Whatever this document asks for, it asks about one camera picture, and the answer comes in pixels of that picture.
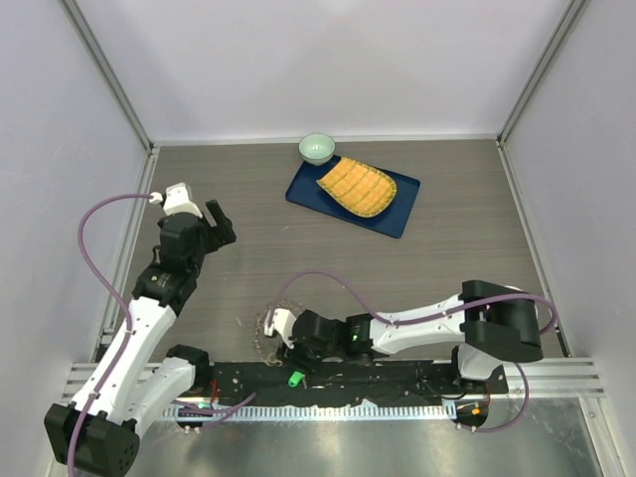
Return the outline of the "green capped key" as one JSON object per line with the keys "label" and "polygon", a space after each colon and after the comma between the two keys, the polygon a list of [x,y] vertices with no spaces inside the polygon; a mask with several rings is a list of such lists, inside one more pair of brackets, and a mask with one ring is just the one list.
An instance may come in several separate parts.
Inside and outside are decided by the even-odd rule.
{"label": "green capped key", "polygon": [[305,379],[305,375],[300,371],[294,371],[289,377],[287,384],[290,388],[297,388],[302,384]]}

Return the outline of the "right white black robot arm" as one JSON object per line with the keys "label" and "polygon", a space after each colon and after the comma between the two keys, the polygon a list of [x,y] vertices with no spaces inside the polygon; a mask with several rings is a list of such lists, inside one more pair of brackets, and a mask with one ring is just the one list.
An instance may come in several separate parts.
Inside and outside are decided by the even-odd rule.
{"label": "right white black robot arm", "polygon": [[504,363],[543,358],[539,300],[516,287],[469,280],[459,293],[432,305],[345,320],[277,307],[268,312],[263,334],[279,339],[278,359],[305,375],[331,359],[369,363],[411,348],[453,343],[448,378],[455,389],[469,393]]}

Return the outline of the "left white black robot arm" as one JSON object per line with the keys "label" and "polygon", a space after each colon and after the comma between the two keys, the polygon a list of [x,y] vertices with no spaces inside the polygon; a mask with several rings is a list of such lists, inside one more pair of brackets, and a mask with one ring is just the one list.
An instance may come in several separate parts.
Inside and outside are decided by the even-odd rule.
{"label": "left white black robot arm", "polygon": [[67,404],[54,403],[44,424],[56,460],[70,475],[124,476],[148,428],[174,399],[203,395],[212,382],[207,352],[179,346],[155,375],[139,380],[150,356],[197,288],[205,257],[236,241],[215,200],[203,215],[192,202],[163,201],[160,242],[138,276],[124,321],[90,378]]}

